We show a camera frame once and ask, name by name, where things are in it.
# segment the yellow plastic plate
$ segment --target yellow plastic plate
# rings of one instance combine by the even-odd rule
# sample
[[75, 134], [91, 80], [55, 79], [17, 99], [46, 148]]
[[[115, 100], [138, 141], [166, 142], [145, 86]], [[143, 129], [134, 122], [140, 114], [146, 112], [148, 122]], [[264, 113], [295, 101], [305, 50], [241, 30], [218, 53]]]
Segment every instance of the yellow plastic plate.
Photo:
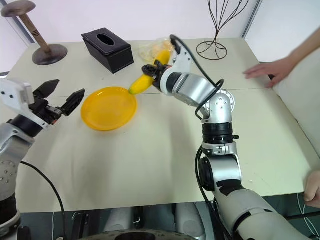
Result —
[[109, 131], [122, 127], [135, 115], [137, 100], [122, 87], [106, 87], [84, 101], [81, 118], [90, 128]]

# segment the table surface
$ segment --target table surface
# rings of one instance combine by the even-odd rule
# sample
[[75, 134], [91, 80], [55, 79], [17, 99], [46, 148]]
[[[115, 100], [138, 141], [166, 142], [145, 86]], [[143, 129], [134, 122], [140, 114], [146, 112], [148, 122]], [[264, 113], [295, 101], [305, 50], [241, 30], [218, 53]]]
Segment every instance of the table surface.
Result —
[[[202, 40], [185, 42], [195, 52]], [[242, 38], [221, 42], [228, 49], [226, 58], [197, 59], [213, 80], [224, 78], [224, 88], [235, 97], [233, 129], [240, 135], [237, 147], [243, 186], [262, 196], [302, 192], [307, 174], [320, 167], [319, 157], [282, 100], [264, 88], [268, 78], [244, 78], [242, 72], [258, 63], [247, 43]], [[130, 43], [135, 63], [116, 74], [91, 57], [83, 42], [75, 42], [63, 43], [68, 55], [48, 66], [32, 63], [38, 48], [32, 44], [8, 77], [28, 81], [34, 89], [60, 79], [48, 98], [54, 107], [81, 88], [86, 96], [109, 86], [128, 88], [141, 75], [145, 63], [138, 49], [148, 42]], [[194, 65], [191, 71], [199, 73]], [[116, 130], [88, 128], [78, 107], [36, 137], [24, 160], [52, 180], [66, 211], [203, 201], [194, 170], [202, 143], [202, 124], [195, 109], [153, 87], [136, 98], [134, 118]], [[0, 109], [0, 122], [16, 115], [2, 103]], [[19, 167], [16, 198], [21, 212], [60, 211], [47, 182], [24, 165]]]

